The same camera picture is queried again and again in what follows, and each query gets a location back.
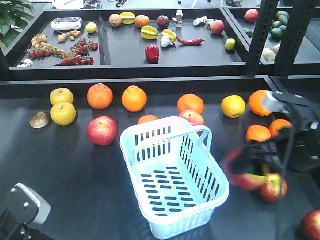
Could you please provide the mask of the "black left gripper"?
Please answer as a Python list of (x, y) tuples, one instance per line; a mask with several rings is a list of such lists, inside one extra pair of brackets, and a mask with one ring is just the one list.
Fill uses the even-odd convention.
[(28, 226), (20, 223), (16, 217), (6, 209), (0, 216), (1, 240), (31, 240)]

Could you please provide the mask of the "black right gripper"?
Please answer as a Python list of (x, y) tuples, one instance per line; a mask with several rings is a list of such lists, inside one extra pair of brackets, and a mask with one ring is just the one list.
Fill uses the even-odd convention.
[(320, 112), (318, 109), (314, 105), (281, 104), (274, 107), (273, 111), (286, 115), (293, 126), (280, 130), (279, 136), (275, 138), (276, 144), (270, 141), (252, 141), (243, 150), (245, 160), (251, 164), (272, 167), (284, 165), (285, 169), (302, 173), (319, 168)]

